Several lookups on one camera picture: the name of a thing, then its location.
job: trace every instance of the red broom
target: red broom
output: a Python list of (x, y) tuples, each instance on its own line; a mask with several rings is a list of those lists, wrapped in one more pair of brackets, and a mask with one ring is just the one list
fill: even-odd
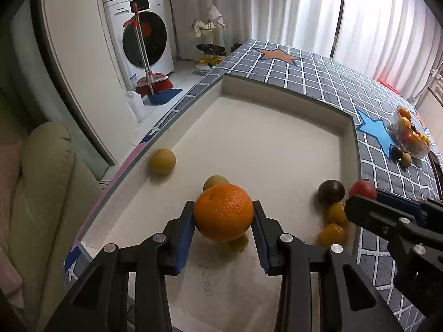
[(137, 82), (136, 92), (140, 95), (149, 95), (153, 93), (163, 92), (165, 90), (170, 90), (174, 87), (172, 82), (162, 73), (152, 73), (151, 66), (148, 61), (148, 54), (146, 53), (146, 47), (143, 40), (143, 32), (140, 25), (140, 16), (138, 12), (137, 4), (133, 4), (134, 12), (136, 15), (136, 21), (130, 20), (127, 23), (132, 23), (135, 28), (137, 40), (139, 40), (139, 50), (142, 56), (143, 65), (145, 67), (146, 76), (142, 77)]

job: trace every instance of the white curtain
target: white curtain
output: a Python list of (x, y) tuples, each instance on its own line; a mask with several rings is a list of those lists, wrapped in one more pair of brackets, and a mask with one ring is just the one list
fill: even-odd
[(179, 55), (196, 58), (201, 39), (189, 36), (193, 19), (205, 19), (216, 5), (229, 25), (225, 40), (254, 38), (329, 56), (337, 27), (340, 0), (172, 0)]
[[(172, 0), (179, 55), (199, 56), (188, 31), (214, 4), (229, 27), (225, 41), (259, 39), (329, 57), (341, 0)], [(442, 59), (443, 33), (423, 0), (345, 0), (334, 59), (393, 85), (405, 98)]]
[(345, 0), (334, 59), (408, 98), (441, 60), (442, 29), (423, 0)]

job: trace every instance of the yellow fruit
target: yellow fruit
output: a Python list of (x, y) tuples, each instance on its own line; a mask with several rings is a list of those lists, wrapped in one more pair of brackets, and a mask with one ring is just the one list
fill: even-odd
[(408, 168), (412, 164), (412, 162), (413, 162), (413, 158), (407, 152), (405, 152), (403, 154), (403, 156), (401, 156), (401, 165), (404, 168)]
[(242, 253), (248, 247), (249, 239), (246, 234), (240, 236), (237, 239), (226, 242), (231, 252)]
[(176, 166), (176, 156), (170, 149), (158, 149), (149, 159), (149, 170), (158, 175), (167, 175)]
[(329, 207), (328, 222), (330, 224), (337, 224), (342, 228), (345, 228), (349, 224), (349, 220), (345, 214), (345, 204), (338, 202)]
[(344, 243), (345, 241), (345, 230), (337, 224), (327, 225), (318, 235), (318, 243), (324, 247), (328, 247), (333, 243)]
[(402, 117), (400, 120), (405, 126), (411, 128), (411, 122), (406, 117)]
[(215, 185), (203, 192), (194, 205), (194, 221), (200, 233), (216, 242), (244, 235), (254, 218), (248, 194), (235, 185)]
[(209, 177), (205, 184), (203, 185), (203, 192), (205, 192), (208, 188), (215, 186), (215, 185), (229, 185), (229, 181), (227, 178), (224, 178), (220, 175), (214, 175)]
[(425, 141), (427, 145), (429, 145), (431, 143), (431, 140), (429, 139), (429, 136), (425, 135), (425, 134), (421, 134), (420, 135), (420, 140)]
[(401, 117), (406, 117), (408, 119), (408, 121), (411, 122), (411, 113), (409, 112), (409, 110), (406, 107), (400, 107), (398, 109), (398, 114)]

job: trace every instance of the red apple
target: red apple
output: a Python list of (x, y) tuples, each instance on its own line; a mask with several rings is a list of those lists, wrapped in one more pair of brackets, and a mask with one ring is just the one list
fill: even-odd
[(409, 131), (401, 133), (400, 134), (400, 140), (405, 145), (410, 145), (411, 143), (413, 143), (415, 141), (415, 137), (414, 137), (413, 131), (410, 129)]
[(349, 190), (349, 197), (360, 195), (370, 199), (377, 199), (377, 190), (374, 185), (368, 181), (357, 181)]

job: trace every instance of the beige sofa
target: beige sofa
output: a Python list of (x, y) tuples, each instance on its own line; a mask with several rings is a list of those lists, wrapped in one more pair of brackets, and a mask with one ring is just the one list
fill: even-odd
[(41, 331), (65, 296), (63, 261), (101, 193), (69, 140), (65, 126), (48, 122), (20, 150), (9, 258), (23, 278), (23, 317), (30, 331)]

